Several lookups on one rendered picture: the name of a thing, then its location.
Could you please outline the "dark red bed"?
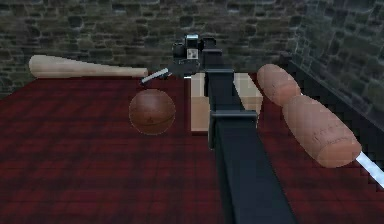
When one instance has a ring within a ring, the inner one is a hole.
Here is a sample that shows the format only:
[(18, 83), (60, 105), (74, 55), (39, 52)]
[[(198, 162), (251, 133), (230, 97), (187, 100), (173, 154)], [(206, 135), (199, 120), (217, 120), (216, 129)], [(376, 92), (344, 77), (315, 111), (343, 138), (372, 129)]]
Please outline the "dark red bed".
[[(159, 136), (131, 125), (130, 78), (36, 80), (0, 100), (0, 224), (224, 224), (188, 83), (155, 87), (177, 108)], [(259, 135), (299, 224), (384, 224), (384, 190), (358, 164), (319, 166), (270, 101)]]

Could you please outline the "pale wooden baseball bat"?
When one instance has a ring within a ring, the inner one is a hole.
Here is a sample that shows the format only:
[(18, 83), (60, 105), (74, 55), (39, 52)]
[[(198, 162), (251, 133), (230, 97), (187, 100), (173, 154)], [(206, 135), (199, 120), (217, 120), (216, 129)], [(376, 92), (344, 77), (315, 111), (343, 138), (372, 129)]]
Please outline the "pale wooden baseball bat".
[(147, 68), (94, 64), (47, 55), (32, 56), (28, 65), (31, 74), (36, 78), (145, 77), (148, 75)]

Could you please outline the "short salmon bolster pillow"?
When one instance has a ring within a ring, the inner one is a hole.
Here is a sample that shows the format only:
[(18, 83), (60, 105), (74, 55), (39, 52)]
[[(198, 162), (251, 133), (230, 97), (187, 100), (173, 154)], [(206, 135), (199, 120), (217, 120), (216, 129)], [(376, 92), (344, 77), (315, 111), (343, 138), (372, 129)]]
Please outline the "short salmon bolster pillow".
[(280, 107), (301, 95), (301, 89), (295, 79), (275, 64), (263, 65), (257, 72), (257, 82), (263, 94)]

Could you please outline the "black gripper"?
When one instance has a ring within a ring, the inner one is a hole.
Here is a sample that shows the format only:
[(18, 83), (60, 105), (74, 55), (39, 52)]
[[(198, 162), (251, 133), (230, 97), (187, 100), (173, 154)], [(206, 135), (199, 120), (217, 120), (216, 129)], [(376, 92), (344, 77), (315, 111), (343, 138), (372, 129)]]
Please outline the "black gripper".
[(172, 46), (172, 62), (167, 68), (159, 70), (141, 79), (142, 84), (157, 78), (173, 76), (188, 77), (200, 72), (203, 68), (203, 42), (201, 40), (184, 40)]

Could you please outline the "beige rectangular pillow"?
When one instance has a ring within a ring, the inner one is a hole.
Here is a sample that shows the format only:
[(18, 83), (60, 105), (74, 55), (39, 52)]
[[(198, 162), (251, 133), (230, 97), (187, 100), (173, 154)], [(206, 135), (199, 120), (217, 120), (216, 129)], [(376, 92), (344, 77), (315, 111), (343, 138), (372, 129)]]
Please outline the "beige rectangular pillow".
[[(207, 132), (209, 127), (209, 99), (204, 96), (204, 73), (197, 73), (191, 78), (190, 105), (191, 131)], [(235, 73), (234, 86), (246, 110), (260, 112), (263, 96), (248, 73)]]

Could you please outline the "brown basketball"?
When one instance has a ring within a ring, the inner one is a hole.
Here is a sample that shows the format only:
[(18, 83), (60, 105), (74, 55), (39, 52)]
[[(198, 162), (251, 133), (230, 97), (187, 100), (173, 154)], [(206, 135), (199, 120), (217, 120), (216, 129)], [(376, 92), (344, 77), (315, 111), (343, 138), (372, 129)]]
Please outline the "brown basketball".
[(175, 119), (176, 107), (164, 91), (146, 89), (140, 91), (129, 105), (131, 124), (145, 135), (159, 135), (169, 129)]

